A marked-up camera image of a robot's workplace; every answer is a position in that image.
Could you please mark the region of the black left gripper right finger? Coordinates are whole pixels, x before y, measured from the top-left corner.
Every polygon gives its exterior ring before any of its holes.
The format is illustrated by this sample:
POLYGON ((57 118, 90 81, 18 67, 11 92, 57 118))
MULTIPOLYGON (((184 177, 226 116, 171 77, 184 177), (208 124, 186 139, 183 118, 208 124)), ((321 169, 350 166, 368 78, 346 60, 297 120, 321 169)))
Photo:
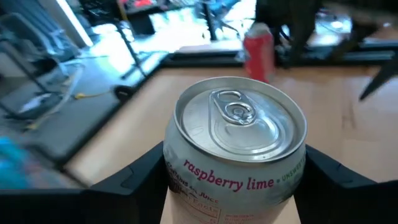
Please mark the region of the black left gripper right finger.
POLYGON ((397 181, 377 183, 307 145, 294 192, 302 223, 397 224, 397 181))

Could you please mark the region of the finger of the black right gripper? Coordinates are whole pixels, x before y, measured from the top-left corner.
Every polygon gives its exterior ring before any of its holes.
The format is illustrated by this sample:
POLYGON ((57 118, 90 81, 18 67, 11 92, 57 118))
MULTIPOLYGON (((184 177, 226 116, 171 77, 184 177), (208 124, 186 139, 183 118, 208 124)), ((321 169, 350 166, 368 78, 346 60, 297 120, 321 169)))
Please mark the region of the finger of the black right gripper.
POLYGON ((392 58, 380 68, 380 71, 378 71, 374 78, 368 83, 360 95, 359 101, 363 101, 395 75, 397 75, 397 59, 392 58))
POLYGON ((331 51, 331 60, 339 60, 344 53, 356 48, 367 36, 373 33, 373 26, 353 26, 347 39, 342 40, 331 51))

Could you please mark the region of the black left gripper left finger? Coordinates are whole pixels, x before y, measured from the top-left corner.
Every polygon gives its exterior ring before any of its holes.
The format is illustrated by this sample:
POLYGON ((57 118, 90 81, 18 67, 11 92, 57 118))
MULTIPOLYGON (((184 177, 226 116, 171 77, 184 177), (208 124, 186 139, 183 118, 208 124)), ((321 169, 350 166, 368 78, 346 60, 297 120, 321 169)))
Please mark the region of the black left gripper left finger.
POLYGON ((1 191, 1 223, 159 224, 168 189, 160 142, 88 189, 1 191))

